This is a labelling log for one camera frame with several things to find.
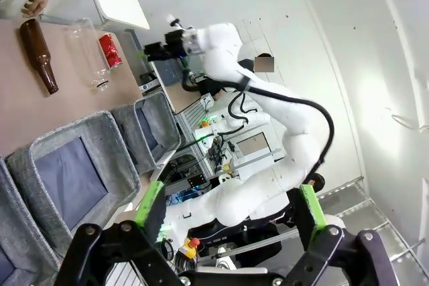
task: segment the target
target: white robotic arm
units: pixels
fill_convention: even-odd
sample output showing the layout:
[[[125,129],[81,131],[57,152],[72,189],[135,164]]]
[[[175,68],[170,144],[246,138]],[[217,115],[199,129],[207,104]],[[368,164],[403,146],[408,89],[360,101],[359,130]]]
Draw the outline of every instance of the white robotic arm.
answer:
[[[181,34],[183,50],[188,54],[205,54],[204,71],[220,82],[240,83],[297,98],[286,87],[266,82],[237,63],[242,46],[234,25],[212,25],[205,29],[187,29]],[[164,230],[179,247],[190,228],[217,219],[225,226],[235,226],[246,218],[263,218],[279,212],[289,203],[286,192],[298,187],[320,157],[320,147],[310,134],[309,106],[286,102],[246,92],[267,114],[286,128],[282,140],[287,155],[272,168],[257,172],[247,181],[231,179],[194,199],[167,208]]]

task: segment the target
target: person's hand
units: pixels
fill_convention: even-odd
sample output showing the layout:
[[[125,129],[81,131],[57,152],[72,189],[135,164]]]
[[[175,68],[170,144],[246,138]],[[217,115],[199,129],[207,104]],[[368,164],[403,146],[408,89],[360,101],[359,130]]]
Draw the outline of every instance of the person's hand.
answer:
[[[23,17],[30,18],[37,16],[48,4],[49,0],[28,0],[28,3],[21,9]]]

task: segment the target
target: can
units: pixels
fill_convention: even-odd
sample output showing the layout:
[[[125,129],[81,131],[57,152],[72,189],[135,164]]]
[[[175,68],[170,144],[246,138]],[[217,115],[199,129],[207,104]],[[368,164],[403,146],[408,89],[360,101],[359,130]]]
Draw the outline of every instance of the can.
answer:
[[[118,49],[112,40],[111,34],[106,33],[99,39],[99,42],[110,68],[122,64],[122,58],[119,57]]]

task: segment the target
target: clear plastic bottle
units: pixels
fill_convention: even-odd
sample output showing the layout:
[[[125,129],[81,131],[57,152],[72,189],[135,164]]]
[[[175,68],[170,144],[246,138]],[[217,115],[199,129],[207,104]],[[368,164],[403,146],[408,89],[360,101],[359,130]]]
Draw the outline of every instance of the clear plastic bottle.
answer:
[[[68,35],[77,72],[89,86],[98,90],[106,89],[110,68],[91,19],[82,18],[75,21],[69,27]]]

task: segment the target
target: brown tabletop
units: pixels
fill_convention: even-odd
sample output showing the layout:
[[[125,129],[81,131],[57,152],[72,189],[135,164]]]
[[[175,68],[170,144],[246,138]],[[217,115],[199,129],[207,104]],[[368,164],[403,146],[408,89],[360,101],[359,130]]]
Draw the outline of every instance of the brown tabletop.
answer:
[[[70,51],[67,26],[41,23],[51,53],[59,91],[49,95],[29,65],[18,38],[16,21],[0,19],[0,156],[71,121],[91,113],[130,104],[141,98],[116,36],[113,40],[123,64],[111,71],[108,87],[94,90],[77,67],[78,54]]]

